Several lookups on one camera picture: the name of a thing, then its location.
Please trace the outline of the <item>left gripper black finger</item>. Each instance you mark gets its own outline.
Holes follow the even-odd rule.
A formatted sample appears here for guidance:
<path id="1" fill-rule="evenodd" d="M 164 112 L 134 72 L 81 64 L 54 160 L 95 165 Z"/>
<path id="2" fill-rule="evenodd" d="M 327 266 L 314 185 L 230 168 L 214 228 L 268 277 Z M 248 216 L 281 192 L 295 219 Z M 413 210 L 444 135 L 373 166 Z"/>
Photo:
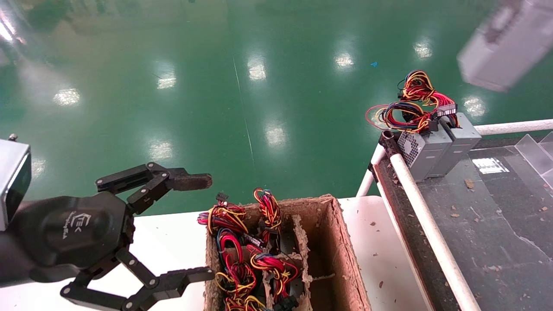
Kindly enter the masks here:
<path id="1" fill-rule="evenodd" d="M 165 168 L 149 162 L 101 177 L 95 184 L 98 192 L 112 194 L 136 189 L 127 198 L 127 206 L 132 214 L 140 215 L 171 190 L 194 191 L 210 188 L 213 177 L 207 173 L 191 175 L 184 168 Z"/>
<path id="2" fill-rule="evenodd" d="M 88 288 L 93 279 L 119 264 L 143 285 L 134 295 L 126 298 Z M 81 270 L 72 282 L 63 287 L 60 295 L 75 305 L 101 311 L 148 311 L 159 301 L 182 297 L 191 283 L 213 279 L 215 272 L 210 267 L 171 270 L 155 276 L 128 248 L 121 248 L 92 268 Z"/>

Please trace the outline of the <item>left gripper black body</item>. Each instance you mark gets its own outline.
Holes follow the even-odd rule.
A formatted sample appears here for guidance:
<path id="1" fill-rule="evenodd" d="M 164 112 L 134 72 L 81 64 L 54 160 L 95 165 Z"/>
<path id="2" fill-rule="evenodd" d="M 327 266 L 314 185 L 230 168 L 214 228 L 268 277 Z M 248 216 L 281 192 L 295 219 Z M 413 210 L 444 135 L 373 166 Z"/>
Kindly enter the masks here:
<path id="1" fill-rule="evenodd" d="M 127 204 L 102 192 L 91 197 L 24 201 L 1 232 L 2 287 L 51 283 L 80 272 L 99 279 L 119 265 L 135 227 Z"/>

